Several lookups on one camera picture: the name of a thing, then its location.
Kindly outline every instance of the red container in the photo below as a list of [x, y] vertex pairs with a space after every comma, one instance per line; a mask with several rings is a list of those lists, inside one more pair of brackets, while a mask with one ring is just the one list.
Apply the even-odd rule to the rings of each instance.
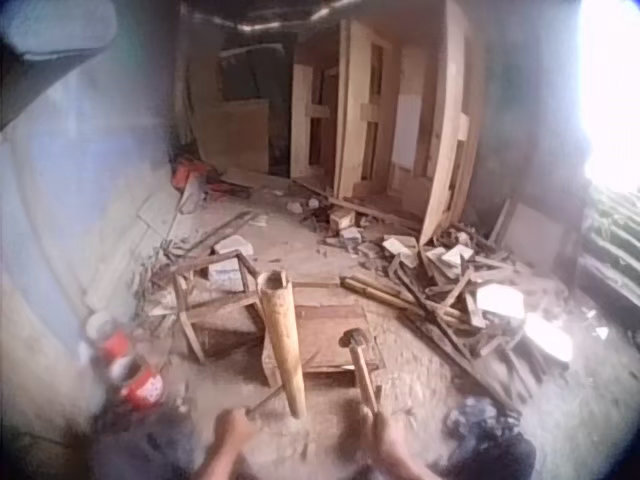
[[160, 374], [146, 363], [134, 359], [128, 379], [124, 380], [120, 396], [135, 408], [151, 407], [162, 399], [164, 383]]
[[100, 349], [107, 361], [112, 362], [117, 358], [128, 356], [131, 350], [131, 343], [129, 342], [129, 337], [122, 330], [115, 330], [100, 345]]

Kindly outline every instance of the hammer head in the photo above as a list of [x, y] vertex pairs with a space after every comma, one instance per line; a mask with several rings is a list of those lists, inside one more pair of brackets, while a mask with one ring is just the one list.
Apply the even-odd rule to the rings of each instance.
[[340, 337], [338, 344], [342, 348], [364, 347], [367, 345], [368, 341], [369, 339], [364, 330], [362, 330], [361, 328], [352, 328], [346, 330], [342, 334], [342, 337]]

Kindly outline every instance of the hand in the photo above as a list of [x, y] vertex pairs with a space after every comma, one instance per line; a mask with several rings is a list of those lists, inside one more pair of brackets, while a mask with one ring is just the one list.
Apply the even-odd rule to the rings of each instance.
[[407, 456], [402, 419], [389, 417], [381, 411], [372, 414], [364, 408], [365, 445], [372, 460], [388, 465]]
[[216, 442], [241, 450], [255, 435], [256, 428], [247, 418], [244, 408], [221, 412], [216, 418]]

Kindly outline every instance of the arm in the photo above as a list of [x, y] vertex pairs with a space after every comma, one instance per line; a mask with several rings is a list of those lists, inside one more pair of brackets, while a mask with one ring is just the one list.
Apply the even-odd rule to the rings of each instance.
[[375, 464], [394, 480], [441, 480], [415, 461], [405, 446], [405, 435], [397, 421], [381, 412], [367, 419], [369, 450]]
[[200, 480], [228, 480], [243, 447], [255, 429], [243, 409], [229, 410], [216, 419], [213, 455], [198, 477]]

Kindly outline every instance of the hammer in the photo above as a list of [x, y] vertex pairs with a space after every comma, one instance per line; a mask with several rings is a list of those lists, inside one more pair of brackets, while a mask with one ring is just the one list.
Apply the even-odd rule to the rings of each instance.
[[351, 354], [351, 361], [356, 372], [356, 383], [360, 388], [360, 396], [363, 403], [371, 410], [372, 413], [378, 411], [378, 402], [373, 391], [369, 369], [364, 361], [362, 349], [367, 345], [367, 334], [361, 328], [352, 328], [345, 331], [340, 337], [338, 344], [342, 348], [348, 348]]

